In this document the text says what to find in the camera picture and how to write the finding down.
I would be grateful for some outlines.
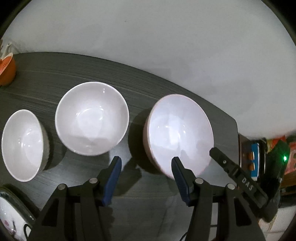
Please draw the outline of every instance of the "ceramic bowl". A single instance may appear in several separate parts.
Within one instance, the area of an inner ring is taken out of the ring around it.
[[[0,60],[0,85],[9,85],[15,78],[16,65],[13,54],[8,54]]]
[[[46,166],[49,141],[37,117],[29,110],[18,110],[5,124],[1,149],[9,173],[20,182],[28,182]]]
[[[115,147],[128,128],[128,106],[112,86],[86,82],[60,100],[55,126],[62,143],[85,156],[103,154]]]
[[[152,108],[144,126],[143,144],[150,161],[174,179],[171,161],[175,156],[195,176],[203,172],[211,161],[214,137],[202,108],[186,96],[172,94]]]

